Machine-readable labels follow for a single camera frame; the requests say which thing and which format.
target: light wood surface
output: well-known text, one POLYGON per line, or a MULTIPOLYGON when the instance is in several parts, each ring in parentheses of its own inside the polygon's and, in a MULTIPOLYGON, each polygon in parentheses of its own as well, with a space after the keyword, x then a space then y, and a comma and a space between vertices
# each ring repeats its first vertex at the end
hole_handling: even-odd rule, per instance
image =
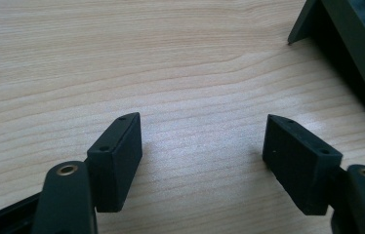
POLYGON ((41 190, 118 116, 143 157, 100 233, 331 233, 262 161, 267 114, 365 164, 365 107, 310 39, 303 0, 0 0, 0 209, 41 190))

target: wooden table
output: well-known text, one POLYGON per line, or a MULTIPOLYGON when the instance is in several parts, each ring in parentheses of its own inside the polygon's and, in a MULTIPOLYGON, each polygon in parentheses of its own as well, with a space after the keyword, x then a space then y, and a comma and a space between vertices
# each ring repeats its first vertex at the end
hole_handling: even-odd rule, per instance
POLYGON ((0 0, 0 209, 41 190, 120 115, 143 157, 100 233, 331 233, 262 161, 266 115, 365 164, 365 107, 310 39, 303 0, 0 0))

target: wood grain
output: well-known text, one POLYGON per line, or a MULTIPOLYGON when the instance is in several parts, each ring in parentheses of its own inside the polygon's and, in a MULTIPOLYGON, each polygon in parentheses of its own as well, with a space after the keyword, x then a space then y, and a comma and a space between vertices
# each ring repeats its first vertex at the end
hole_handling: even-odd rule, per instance
POLYGON ((0 209, 138 111, 142 162, 100 233, 331 233, 261 157, 270 113, 365 164, 365 107, 310 39, 286 45, 303 4, 0 0, 0 209))

